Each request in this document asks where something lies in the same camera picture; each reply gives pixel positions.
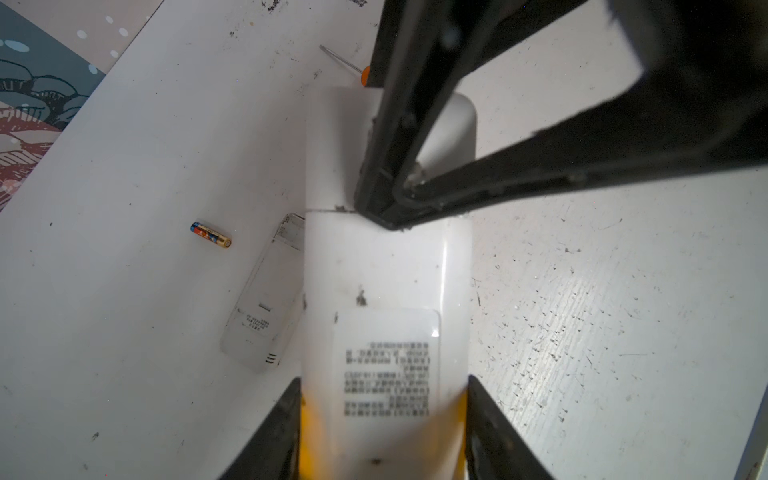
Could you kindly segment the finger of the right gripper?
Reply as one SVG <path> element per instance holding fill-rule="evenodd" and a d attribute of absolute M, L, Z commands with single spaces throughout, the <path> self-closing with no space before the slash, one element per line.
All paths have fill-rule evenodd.
<path fill-rule="evenodd" d="M 470 211 L 511 200 L 720 173 L 767 161 L 767 93 L 686 103 L 639 89 L 415 187 L 413 208 Z"/>
<path fill-rule="evenodd" d="M 481 186 L 489 159 L 423 182 L 416 157 L 458 82 L 580 7 L 578 1 L 388 1 L 369 86 L 383 90 L 354 194 L 354 208 L 388 230 L 507 200 Z"/>

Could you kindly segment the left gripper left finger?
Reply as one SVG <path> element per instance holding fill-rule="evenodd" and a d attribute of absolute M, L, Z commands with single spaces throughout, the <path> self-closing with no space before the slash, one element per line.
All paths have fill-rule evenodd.
<path fill-rule="evenodd" d="M 298 479 L 301 405 L 301 379 L 296 377 L 220 479 Z"/>

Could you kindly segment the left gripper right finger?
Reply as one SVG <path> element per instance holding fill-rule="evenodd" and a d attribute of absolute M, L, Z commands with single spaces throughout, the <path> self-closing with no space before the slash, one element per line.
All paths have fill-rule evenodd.
<path fill-rule="evenodd" d="M 465 457 L 472 480 L 553 480 L 478 378 L 469 376 Z"/>

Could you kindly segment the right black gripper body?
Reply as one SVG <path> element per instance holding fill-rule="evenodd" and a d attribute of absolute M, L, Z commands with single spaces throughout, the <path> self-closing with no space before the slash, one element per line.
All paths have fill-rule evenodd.
<path fill-rule="evenodd" d="M 767 117 L 764 1 L 611 1 L 643 67 L 638 82 L 605 106 L 609 119 L 658 111 L 727 119 Z"/>

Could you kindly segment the orange black screwdriver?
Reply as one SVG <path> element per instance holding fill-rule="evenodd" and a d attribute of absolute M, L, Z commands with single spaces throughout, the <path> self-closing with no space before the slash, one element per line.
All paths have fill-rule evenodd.
<path fill-rule="evenodd" d="M 325 45 L 320 45 L 319 49 L 325 53 L 327 56 L 335 60 L 337 63 L 340 63 L 341 65 L 344 65 L 352 72 L 356 73 L 359 77 L 360 83 L 363 87 L 368 86 L 368 79 L 370 74 L 370 67 L 366 66 L 365 68 L 360 68 L 357 65 L 353 64 L 351 61 L 347 60 L 346 58 L 340 56 L 335 51 L 329 49 Z"/>

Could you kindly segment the white remote grey buttons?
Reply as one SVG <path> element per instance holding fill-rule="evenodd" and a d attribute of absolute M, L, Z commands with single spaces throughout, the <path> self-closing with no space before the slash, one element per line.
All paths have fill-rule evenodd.
<path fill-rule="evenodd" d="M 305 219 L 286 215 L 262 251 L 227 320 L 221 351 L 261 374 L 280 362 L 300 317 Z"/>

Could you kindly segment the white remote green buttons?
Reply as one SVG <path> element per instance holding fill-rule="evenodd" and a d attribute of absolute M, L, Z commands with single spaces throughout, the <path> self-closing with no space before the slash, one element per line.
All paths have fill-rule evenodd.
<path fill-rule="evenodd" d="M 299 475 L 460 479 L 472 222 L 387 230 L 354 206 L 381 98 L 329 87 L 307 105 Z"/>

